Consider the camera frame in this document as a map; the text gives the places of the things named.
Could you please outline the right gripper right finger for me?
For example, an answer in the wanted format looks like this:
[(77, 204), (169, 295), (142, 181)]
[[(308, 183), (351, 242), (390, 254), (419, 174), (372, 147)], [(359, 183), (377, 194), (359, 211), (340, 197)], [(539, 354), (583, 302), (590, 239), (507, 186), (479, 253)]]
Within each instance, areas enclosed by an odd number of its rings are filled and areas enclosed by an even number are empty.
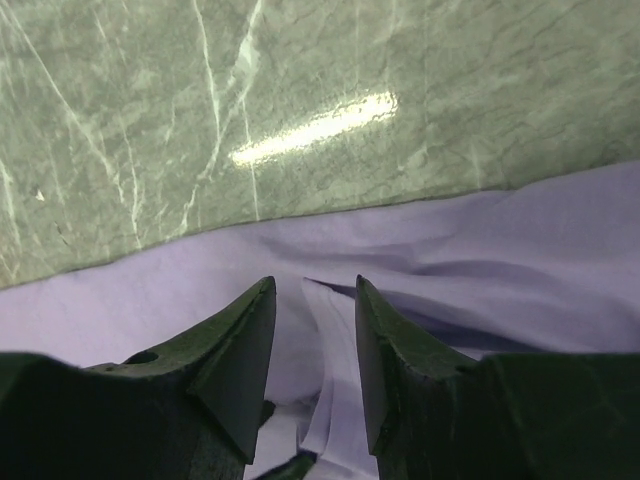
[(635, 479), (637, 354), (474, 360), (356, 282), (367, 441), (383, 479)]

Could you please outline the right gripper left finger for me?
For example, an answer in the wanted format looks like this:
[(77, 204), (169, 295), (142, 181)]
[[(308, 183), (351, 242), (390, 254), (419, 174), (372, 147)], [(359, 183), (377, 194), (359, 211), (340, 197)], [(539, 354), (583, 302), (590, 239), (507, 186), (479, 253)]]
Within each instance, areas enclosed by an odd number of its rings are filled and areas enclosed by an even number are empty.
[(121, 364), (1, 357), (5, 479), (239, 479), (255, 457), (276, 319), (266, 277)]

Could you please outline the purple t shirt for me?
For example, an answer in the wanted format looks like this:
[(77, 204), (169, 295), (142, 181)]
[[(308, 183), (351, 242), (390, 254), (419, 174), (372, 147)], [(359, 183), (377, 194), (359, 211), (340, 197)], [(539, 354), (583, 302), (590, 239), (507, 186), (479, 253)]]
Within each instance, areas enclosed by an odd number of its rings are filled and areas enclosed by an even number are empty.
[(124, 361), (277, 288), (254, 479), (301, 449), (313, 479), (373, 479), (355, 346), (355, 285), (480, 358), (639, 348), (639, 166), (508, 192), (283, 219), (194, 235), (1, 294), (1, 347), (80, 366)]

